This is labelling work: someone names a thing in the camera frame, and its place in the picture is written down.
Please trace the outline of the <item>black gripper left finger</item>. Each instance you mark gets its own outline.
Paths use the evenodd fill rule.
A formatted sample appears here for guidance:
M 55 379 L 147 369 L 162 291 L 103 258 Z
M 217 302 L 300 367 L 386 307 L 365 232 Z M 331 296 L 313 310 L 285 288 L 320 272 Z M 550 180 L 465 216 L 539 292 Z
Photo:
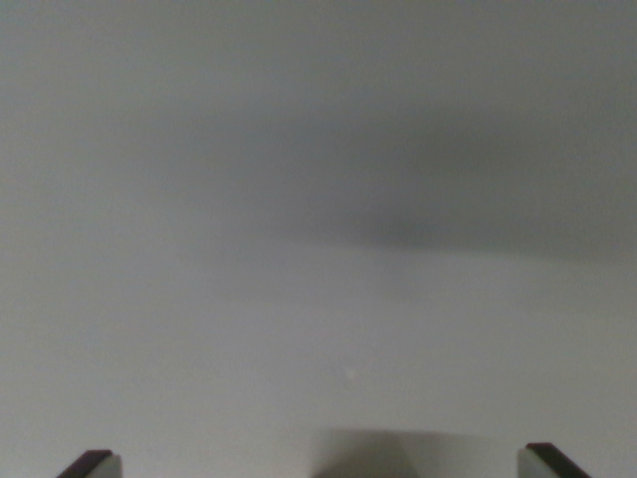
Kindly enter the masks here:
M 121 477 L 121 457 L 106 449 L 87 450 L 58 475 L 58 478 Z

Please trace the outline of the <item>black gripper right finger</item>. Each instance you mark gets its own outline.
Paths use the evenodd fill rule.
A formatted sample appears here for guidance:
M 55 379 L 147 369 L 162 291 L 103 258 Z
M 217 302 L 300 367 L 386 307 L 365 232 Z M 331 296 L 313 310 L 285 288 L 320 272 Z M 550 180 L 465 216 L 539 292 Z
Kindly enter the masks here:
M 529 443 L 518 451 L 519 478 L 591 478 L 550 442 Z

